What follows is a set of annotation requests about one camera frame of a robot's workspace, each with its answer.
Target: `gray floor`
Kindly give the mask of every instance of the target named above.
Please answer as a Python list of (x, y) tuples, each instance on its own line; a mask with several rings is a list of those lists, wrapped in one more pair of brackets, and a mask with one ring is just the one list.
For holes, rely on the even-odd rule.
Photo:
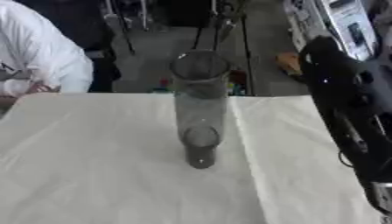
[[(248, 40), (252, 51), (255, 94), (260, 96), (304, 95), (303, 84), (283, 75), (274, 62), (277, 53), (293, 51), (288, 36), (288, 24), (279, 0), (253, 0), (248, 6)], [(136, 49), (131, 56), (120, 35), (115, 49), (122, 78), (115, 84), (116, 92), (145, 93), (158, 86), (161, 78), (170, 77), (170, 61), (189, 50), (193, 44), (195, 28), (171, 27), (168, 32), (135, 29), (129, 37)], [(205, 31), (199, 48), (211, 48), (213, 31)], [(237, 28), (220, 45), (220, 54), (238, 67), (246, 69), (242, 41), (242, 28)]]

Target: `equipment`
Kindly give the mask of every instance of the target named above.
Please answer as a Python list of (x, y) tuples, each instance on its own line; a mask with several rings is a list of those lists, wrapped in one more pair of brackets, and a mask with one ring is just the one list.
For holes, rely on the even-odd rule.
[(361, 1), (285, 0), (283, 5), (299, 51), (317, 36), (329, 36), (353, 59), (367, 60), (375, 54), (375, 31)]

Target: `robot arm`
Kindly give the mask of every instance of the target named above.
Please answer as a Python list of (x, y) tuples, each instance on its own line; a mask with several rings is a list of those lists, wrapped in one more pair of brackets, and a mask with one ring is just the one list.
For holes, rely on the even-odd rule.
[(358, 61), (318, 37), (299, 63), (326, 127), (351, 163), (370, 204), (392, 214), (392, 70)]

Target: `person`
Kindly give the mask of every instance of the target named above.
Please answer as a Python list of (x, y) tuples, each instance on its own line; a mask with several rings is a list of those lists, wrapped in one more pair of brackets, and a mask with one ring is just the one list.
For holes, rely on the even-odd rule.
[(80, 47), (12, 0), (0, 0), (0, 70), (2, 107), (26, 94), (84, 93), (93, 80), (92, 62)]
[(52, 21), (63, 34), (83, 48), (94, 63), (90, 92), (113, 92), (121, 77), (111, 47), (114, 33), (102, 14), (101, 0), (17, 0)]

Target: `white tablecloth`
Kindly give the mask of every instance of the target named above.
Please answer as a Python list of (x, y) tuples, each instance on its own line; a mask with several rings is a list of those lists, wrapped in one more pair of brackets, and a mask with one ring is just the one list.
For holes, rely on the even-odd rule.
[(378, 223), (309, 97), (231, 98), (195, 170), (171, 95), (35, 94), (0, 121), (0, 224)]

